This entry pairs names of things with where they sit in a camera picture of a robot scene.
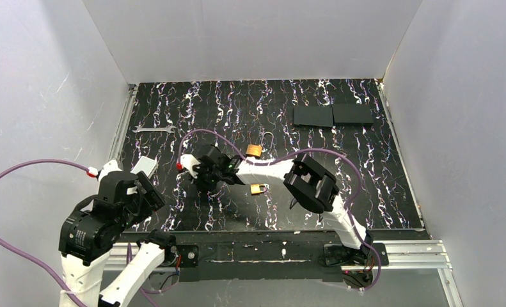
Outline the large brass padlock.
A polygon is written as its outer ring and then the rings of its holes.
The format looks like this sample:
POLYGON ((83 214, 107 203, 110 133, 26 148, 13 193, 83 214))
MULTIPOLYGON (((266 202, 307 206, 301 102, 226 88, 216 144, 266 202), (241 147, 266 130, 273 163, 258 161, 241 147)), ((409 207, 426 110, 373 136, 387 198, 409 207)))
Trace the large brass padlock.
POLYGON ((261 133, 257 143, 249 144, 246 148, 246 157, 261 158, 263 153, 267 153, 274 147, 274 134, 270 131, 261 133))

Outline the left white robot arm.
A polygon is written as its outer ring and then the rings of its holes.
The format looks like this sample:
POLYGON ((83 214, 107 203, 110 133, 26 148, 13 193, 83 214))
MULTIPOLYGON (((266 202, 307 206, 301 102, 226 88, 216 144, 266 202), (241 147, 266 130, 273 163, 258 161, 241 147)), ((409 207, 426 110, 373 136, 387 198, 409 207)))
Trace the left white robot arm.
POLYGON ((115 170, 99 176, 96 195, 78 203, 60 231, 65 289, 60 306, 128 306, 150 273, 180 259, 176 237, 154 230, 123 271, 101 289, 110 251, 122 233, 165 205, 144 171, 115 170))

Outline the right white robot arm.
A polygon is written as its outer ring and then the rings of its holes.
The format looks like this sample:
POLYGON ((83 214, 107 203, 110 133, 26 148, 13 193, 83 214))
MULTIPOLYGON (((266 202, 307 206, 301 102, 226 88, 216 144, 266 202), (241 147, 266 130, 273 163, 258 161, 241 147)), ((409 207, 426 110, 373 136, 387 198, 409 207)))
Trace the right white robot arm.
POLYGON ((343 246, 366 251, 371 247, 371 240, 341 197, 336 176, 309 153, 309 150, 300 150, 281 159, 262 160, 240 155, 230 157, 217 147, 207 145, 196 155, 181 155, 180 165, 203 192, 214 191, 220 182, 283 186, 297 204, 325 219, 343 246))

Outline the white rectangular box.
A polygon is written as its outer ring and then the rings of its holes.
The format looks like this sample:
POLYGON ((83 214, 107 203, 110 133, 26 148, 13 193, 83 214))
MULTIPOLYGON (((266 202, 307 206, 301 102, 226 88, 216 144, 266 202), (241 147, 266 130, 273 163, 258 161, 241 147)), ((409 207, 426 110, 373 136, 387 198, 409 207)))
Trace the white rectangular box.
POLYGON ((131 173, 137 175, 139 172, 143 172, 148 178, 152 178, 155 171, 158 168, 158 162, 155 159, 142 156, 138 162, 131 169, 131 173))

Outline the small brass padlock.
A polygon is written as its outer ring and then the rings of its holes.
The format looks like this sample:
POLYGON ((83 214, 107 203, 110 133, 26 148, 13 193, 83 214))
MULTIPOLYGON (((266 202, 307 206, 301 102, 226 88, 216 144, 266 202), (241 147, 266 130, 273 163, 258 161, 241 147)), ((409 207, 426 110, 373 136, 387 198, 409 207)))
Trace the small brass padlock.
POLYGON ((250 193, 251 195, 259 195, 265 193, 267 190, 265 184, 251 184, 250 193))

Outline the silver open-end wrench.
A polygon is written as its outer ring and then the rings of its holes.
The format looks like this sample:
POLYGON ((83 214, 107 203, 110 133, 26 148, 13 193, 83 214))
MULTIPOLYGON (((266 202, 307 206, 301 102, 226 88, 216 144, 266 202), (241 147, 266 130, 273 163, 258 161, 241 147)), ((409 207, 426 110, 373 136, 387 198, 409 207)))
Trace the silver open-end wrench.
POLYGON ((132 129, 133 133, 141 133, 141 132, 167 132, 169 134, 175 133, 176 126, 169 125, 166 127, 140 127, 136 126, 134 129, 132 129))

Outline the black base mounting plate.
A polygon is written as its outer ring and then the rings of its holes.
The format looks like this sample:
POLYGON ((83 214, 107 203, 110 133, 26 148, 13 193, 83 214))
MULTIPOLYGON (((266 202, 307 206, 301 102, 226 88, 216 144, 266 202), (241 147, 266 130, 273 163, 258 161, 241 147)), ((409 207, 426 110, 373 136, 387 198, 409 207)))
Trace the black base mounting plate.
POLYGON ((373 252, 344 248, 334 231, 173 232, 183 256, 183 282, 241 279, 342 281, 344 271, 372 273, 389 264, 384 244, 373 252))

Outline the black flat box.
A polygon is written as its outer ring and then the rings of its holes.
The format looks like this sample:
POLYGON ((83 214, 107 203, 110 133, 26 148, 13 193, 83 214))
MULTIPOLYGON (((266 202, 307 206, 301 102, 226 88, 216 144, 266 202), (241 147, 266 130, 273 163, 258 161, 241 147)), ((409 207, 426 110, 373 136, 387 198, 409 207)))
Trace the black flat box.
POLYGON ((374 119, 368 105, 335 104, 330 106, 295 106, 293 124, 312 127, 372 126, 374 119))

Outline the black handled pruning shears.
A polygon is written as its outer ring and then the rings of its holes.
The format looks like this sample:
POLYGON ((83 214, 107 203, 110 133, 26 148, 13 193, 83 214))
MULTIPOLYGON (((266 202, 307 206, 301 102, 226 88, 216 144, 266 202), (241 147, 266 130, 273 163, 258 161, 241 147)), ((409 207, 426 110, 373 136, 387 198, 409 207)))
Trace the black handled pruning shears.
POLYGON ((294 207, 300 207, 301 204, 300 202, 296 199, 296 198, 293 198, 291 201, 290 201, 290 204, 289 204, 289 209, 292 210, 294 207))

